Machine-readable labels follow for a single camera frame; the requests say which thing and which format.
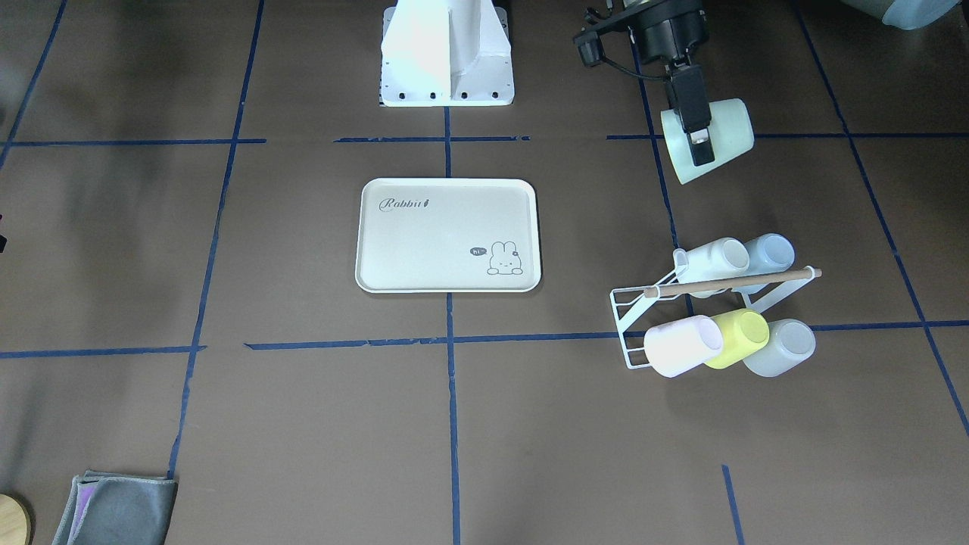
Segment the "yellow cup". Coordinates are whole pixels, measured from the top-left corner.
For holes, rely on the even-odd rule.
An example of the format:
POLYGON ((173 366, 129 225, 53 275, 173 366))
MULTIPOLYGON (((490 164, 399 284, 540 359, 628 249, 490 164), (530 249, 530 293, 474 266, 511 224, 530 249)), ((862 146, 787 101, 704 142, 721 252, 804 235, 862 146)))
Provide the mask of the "yellow cup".
POLYGON ((771 337, 768 322, 761 313, 750 308, 738 308, 712 317, 723 335, 723 349, 719 355, 705 361, 712 369, 724 369, 761 350, 771 337))

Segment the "cream rabbit tray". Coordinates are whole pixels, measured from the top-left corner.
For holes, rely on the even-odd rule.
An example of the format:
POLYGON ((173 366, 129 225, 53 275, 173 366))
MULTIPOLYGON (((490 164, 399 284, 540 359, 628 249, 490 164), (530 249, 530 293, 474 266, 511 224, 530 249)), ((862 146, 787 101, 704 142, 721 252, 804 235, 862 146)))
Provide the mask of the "cream rabbit tray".
POLYGON ((354 279, 371 294, 536 289, 536 192, 521 179, 370 180, 361 190, 354 279))

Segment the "white cup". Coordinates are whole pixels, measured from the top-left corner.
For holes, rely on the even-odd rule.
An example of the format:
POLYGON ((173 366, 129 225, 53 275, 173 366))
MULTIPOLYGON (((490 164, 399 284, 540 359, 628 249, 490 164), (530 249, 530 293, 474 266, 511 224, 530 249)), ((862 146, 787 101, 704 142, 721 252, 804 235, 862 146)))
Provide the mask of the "white cup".
POLYGON ((686 252, 687 266, 678 273, 680 283, 710 282, 743 276, 750 265, 749 252, 736 238, 724 237, 686 252))

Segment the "green cup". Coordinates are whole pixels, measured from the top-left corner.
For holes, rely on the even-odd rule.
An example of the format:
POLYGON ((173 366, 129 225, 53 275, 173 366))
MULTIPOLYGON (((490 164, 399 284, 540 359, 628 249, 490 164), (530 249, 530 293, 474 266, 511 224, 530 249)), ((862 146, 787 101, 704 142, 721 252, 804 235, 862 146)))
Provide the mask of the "green cup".
POLYGON ((707 142, 712 145, 713 162, 699 166, 693 162, 689 138, 678 115, 671 108, 661 111, 665 145, 681 184, 692 182, 753 148, 755 136, 744 100, 731 98, 712 102, 710 110, 712 123, 707 128, 707 142))

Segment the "pink cup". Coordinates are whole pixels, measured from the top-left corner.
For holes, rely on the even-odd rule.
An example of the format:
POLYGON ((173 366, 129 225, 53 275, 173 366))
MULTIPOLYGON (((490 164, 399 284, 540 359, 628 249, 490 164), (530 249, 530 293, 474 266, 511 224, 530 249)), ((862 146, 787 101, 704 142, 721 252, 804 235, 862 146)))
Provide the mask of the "pink cup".
POLYGON ((655 325, 643 337, 643 351, 651 369, 664 377, 695 369, 718 356, 723 348, 720 328, 706 315, 655 325))

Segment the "grey folded cloth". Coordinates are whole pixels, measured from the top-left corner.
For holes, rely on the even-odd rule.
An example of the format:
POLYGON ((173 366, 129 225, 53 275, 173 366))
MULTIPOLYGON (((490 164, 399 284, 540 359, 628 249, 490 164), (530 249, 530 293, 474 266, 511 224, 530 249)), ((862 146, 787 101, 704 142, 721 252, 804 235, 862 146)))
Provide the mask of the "grey folded cloth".
POLYGON ((179 483, 111 472, 73 476, 53 544, 164 544, 179 483))

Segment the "grey cup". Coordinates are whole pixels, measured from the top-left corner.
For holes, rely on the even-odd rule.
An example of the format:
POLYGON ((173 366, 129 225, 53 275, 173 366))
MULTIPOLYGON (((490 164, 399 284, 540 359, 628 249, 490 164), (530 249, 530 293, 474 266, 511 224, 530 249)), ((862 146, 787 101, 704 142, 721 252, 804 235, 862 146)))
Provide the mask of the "grey cup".
POLYGON ((768 343, 742 362, 754 375, 776 377, 810 358, 816 346, 815 333, 809 325, 796 319, 780 319, 768 322, 768 343))

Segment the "wooden stand with round base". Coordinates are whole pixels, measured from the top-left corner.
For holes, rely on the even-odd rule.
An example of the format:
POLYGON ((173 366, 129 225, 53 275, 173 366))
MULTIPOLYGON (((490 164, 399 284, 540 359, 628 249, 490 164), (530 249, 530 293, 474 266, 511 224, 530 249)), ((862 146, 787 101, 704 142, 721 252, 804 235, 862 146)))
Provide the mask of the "wooden stand with round base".
POLYGON ((1 544, 30 544, 33 525, 26 507, 15 497, 1 494, 1 544))

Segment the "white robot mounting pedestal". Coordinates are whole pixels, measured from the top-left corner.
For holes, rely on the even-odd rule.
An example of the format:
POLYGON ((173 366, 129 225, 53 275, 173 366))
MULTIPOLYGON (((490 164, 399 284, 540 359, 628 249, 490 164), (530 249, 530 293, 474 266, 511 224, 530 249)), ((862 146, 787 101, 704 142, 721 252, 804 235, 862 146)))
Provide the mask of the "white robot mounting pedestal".
POLYGON ((385 107, 512 104, 508 1, 398 1, 383 13, 385 107))

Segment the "blue cup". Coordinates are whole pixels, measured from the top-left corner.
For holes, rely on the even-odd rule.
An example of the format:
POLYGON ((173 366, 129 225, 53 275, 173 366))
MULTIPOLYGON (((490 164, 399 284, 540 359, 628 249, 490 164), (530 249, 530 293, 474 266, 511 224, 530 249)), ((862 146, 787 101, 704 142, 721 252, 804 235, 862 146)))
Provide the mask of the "blue cup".
POLYGON ((743 245, 749 255, 749 276, 785 272, 795 263, 795 248, 788 238, 777 232, 766 232, 743 245))

